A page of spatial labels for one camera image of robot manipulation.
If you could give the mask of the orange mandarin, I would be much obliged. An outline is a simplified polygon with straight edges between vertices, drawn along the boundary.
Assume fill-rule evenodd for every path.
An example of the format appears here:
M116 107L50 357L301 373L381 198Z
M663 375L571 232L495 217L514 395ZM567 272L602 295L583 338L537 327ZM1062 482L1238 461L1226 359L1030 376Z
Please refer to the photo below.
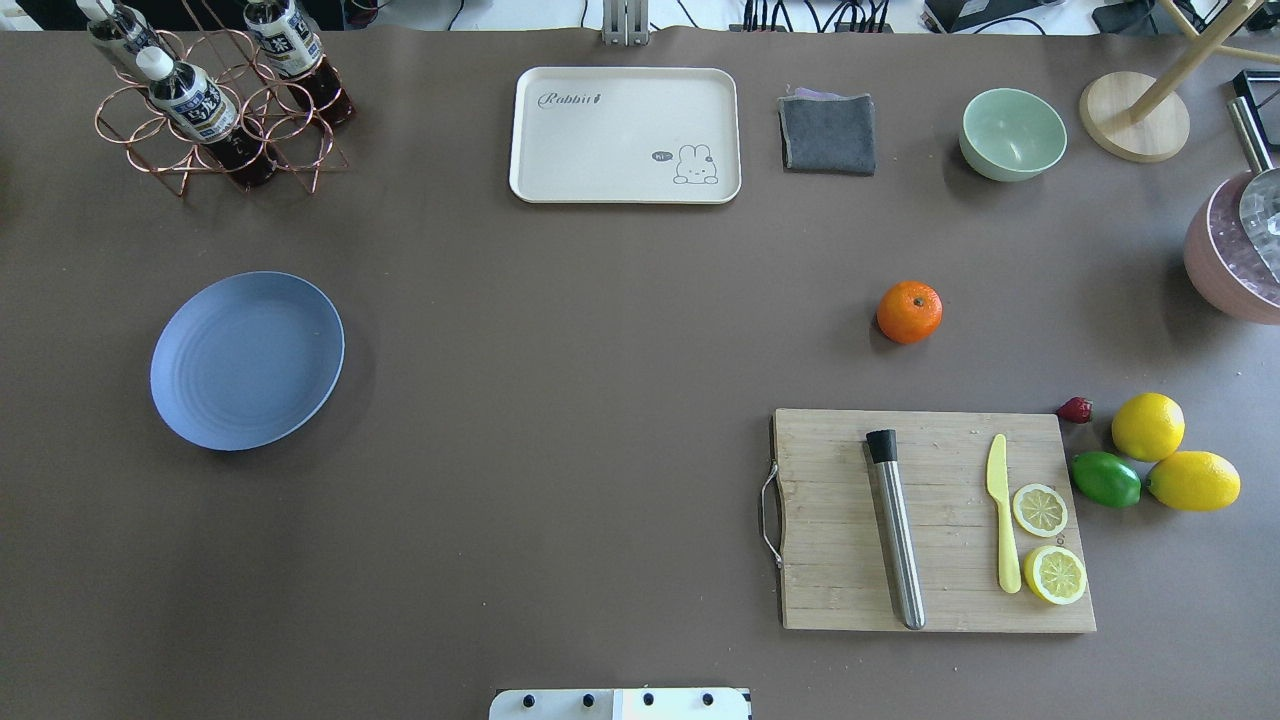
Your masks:
M919 281L904 281L879 300L876 324L888 340L913 345L933 334L943 314L945 306L933 287Z

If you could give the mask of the blue plate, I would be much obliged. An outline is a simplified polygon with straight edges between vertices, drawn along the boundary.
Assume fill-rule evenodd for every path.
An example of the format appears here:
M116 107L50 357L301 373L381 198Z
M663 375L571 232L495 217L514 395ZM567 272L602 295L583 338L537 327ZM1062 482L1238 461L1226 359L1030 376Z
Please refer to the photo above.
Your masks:
M246 272L175 311L154 348L150 391L180 438L243 451L308 421L344 360L340 314L319 287L284 272Z

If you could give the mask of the steel muddler black tip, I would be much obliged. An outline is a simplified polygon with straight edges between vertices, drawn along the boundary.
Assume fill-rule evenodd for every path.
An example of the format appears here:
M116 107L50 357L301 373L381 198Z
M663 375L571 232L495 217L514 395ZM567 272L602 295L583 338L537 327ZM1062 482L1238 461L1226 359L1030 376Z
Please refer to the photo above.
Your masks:
M872 430L867 433L867 443L879 491L897 612L906 629L919 632L925 628L927 614L899 466L896 430Z

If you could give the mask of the lemon slice upper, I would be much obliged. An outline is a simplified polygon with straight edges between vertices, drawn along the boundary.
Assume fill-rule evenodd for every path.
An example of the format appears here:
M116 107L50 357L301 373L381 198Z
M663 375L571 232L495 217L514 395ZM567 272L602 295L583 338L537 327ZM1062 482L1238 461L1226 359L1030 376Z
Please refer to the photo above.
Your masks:
M1014 521L1027 533L1055 538L1068 527L1070 512L1065 498L1052 487L1030 483L1018 489L1011 500Z

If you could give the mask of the lemon slice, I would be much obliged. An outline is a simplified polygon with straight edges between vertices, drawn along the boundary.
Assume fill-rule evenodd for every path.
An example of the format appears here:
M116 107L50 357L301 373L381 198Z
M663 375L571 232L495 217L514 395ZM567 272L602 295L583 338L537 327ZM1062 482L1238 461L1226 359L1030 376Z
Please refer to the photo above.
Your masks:
M1088 587L1085 564L1055 544L1032 550L1023 561L1023 575L1036 597L1055 605L1075 603Z
M1014 521L1027 533L1055 538L1068 527L1070 512L1065 498L1052 487L1030 483L1018 489L1011 500Z

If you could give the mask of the yellow plastic knife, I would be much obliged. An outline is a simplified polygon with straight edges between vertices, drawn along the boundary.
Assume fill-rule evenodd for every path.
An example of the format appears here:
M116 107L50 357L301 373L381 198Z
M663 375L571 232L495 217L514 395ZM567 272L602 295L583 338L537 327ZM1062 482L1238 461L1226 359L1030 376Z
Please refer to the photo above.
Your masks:
M986 489L996 507L997 580L1009 594L1021 589L1018 548L1012 533L1012 511L1009 492L1007 438L997 433L991 441L986 461Z

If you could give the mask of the green bowl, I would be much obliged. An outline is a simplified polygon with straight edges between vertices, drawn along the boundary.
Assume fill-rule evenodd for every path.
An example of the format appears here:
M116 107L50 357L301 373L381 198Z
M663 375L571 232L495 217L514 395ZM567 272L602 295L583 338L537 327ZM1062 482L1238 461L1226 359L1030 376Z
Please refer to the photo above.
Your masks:
M959 138L966 164L997 182L1028 181L1056 165L1068 149L1062 118L1019 88L991 88L973 97Z

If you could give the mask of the red strawberry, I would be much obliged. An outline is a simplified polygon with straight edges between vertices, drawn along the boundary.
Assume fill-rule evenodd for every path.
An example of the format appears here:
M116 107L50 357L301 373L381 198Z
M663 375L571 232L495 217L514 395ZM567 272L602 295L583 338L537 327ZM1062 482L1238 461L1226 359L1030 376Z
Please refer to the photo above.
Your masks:
M1075 396L1064 402L1056 411L1055 415L1062 420L1071 424L1087 424L1093 416L1093 404L1089 398L1083 396Z

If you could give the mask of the green lime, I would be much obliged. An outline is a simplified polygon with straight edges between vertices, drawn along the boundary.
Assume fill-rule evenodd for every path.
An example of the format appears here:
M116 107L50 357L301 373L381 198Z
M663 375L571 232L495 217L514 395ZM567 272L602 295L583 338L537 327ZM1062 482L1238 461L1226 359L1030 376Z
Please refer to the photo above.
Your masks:
M1075 455L1070 461L1070 478L1087 498L1103 506L1125 509L1140 502L1142 479L1115 454L1089 451Z

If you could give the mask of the yellow lemon upper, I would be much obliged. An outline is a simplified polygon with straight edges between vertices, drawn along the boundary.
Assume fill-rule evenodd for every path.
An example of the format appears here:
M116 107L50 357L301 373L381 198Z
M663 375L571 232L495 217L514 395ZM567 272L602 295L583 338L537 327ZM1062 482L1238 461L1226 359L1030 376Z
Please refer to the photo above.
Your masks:
M1175 454L1185 434L1181 406L1166 395L1148 392L1129 398L1115 414L1111 436L1120 454L1158 462Z

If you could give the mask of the yellow lemon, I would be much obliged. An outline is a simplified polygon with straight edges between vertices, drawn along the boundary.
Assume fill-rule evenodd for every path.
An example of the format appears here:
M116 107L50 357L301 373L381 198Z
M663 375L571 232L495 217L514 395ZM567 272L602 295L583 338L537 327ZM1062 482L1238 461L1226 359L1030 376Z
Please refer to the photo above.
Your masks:
M1178 451L1158 461L1149 470L1147 486L1161 503L1193 512L1225 509L1242 492L1235 466L1208 451Z
M1115 414L1111 436L1120 454L1158 462L1175 454L1185 434L1181 406L1166 395L1148 392L1129 398Z

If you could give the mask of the wooden cup stand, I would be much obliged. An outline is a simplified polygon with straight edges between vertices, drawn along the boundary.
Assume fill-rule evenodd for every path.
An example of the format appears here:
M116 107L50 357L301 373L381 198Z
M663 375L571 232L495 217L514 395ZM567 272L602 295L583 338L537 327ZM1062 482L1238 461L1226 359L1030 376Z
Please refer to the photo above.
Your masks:
M1078 111L1088 135L1112 155L1137 163L1164 161L1178 154L1190 133L1183 81L1213 54L1276 65L1276 53L1228 46L1225 42L1261 8L1262 1L1229 1L1204 31L1175 19L1187 37L1179 58L1158 77L1120 70L1085 86Z

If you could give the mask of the pink bowl with ice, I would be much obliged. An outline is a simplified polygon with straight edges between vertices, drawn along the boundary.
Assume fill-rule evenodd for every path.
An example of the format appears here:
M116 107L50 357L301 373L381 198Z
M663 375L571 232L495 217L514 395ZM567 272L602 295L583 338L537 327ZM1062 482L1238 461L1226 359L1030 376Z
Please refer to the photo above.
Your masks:
M1252 174L1224 181L1202 202L1185 236L1183 259L1199 295L1221 313L1261 325L1279 324L1277 282L1238 217Z

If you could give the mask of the metal ice scoop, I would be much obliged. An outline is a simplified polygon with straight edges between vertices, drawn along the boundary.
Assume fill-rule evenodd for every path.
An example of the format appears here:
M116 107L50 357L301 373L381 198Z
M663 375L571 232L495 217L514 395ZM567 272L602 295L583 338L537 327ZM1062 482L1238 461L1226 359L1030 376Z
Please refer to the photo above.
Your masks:
M1253 173L1242 191L1238 217L1261 261L1279 281L1279 170L1270 160L1248 100L1235 96L1229 111Z

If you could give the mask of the aluminium frame post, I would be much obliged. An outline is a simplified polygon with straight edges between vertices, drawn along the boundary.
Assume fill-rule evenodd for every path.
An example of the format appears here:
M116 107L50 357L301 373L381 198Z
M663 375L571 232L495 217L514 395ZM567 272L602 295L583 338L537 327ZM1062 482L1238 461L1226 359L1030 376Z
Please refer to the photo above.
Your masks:
M611 47L649 45L649 1L602 1L602 41Z

